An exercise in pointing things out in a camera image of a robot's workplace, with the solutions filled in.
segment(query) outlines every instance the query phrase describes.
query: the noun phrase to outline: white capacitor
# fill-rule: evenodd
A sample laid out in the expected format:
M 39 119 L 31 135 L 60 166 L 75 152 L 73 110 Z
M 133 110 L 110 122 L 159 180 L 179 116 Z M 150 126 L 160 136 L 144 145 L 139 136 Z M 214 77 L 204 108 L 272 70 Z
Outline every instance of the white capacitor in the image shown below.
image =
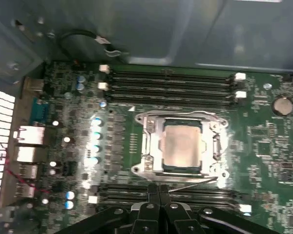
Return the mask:
M 72 201 L 67 201 L 64 204 L 65 209 L 71 210 L 74 207 L 74 203 Z
M 100 147 L 98 145 L 93 146 L 93 151 L 95 153 L 99 152 L 100 151 Z
M 66 137 L 63 138 L 63 141 L 68 143 L 68 142 L 70 142 L 70 138 L 68 136 L 66 136 Z
M 68 191 L 68 192 L 65 194 L 65 198 L 66 198 L 67 200 L 72 200 L 72 199 L 74 199 L 74 197 L 75 197 L 75 194 L 74 194 L 74 192 L 72 192 L 72 191 Z
M 95 140 L 99 140 L 99 139 L 101 138 L 101 134 L 98 133 L 98 132 L 95 132 L 95 133 L 93 134 L 93 138 L 94 138 Z
M 46 199 L 46 198 L 44 198 L 44 199 L 41 200 L 41 203 L 44 204 L 44 205 L 46 205 L 46 204 L 49 203 L 49 200 Z
M 52 122 L 52 125 L 53 126 L 58 126 L 59 125 L 59 122 L 55 120 L 55 121 Z
M 100 118 L 96 117 L 95 119 L 92 120 L 91 125 L 92 126 L 101 126 L 102 120 Z
M 51 161 L 49 164 L 50 164 L 51 167 L 55 167 L 57 165 L 57 163 L 54 162 L 54 161 Z

